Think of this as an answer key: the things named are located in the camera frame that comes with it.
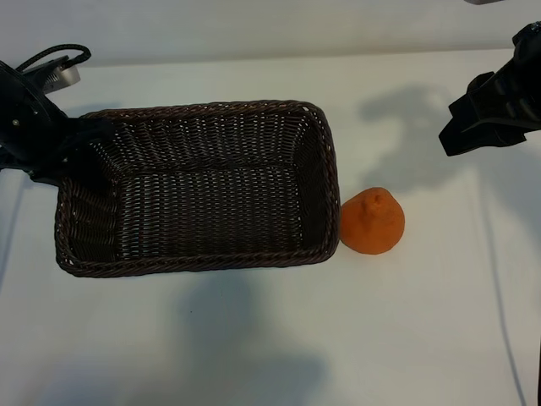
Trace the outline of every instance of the white backdrop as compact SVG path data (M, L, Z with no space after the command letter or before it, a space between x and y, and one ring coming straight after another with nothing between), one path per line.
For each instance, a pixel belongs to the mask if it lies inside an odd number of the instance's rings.
M502 48L535 19L540 0L7 0L0 58L64 42L93 64Z

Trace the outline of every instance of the orange toy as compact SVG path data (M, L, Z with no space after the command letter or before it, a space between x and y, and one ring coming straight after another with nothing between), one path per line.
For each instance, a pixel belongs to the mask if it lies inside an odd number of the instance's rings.
M366 189L342 206L340 239L362 254L381 254L400 241L405 224L404 211L387 189Z

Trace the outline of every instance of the wicker basket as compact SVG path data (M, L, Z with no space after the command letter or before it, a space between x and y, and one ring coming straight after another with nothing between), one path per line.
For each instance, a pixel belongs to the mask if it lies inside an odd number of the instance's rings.
M64 179L57 261L77 277L325 261L340 202L331 131L298 101L105 110L117 132L96 145L110 181Z

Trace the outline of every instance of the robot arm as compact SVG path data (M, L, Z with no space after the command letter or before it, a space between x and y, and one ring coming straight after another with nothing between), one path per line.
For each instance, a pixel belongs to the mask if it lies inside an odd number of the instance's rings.
M541 129L541 23L513 37L515 53L498 72L481 74L449 106L453 119L440 134L448 156L482 146L510 146Z

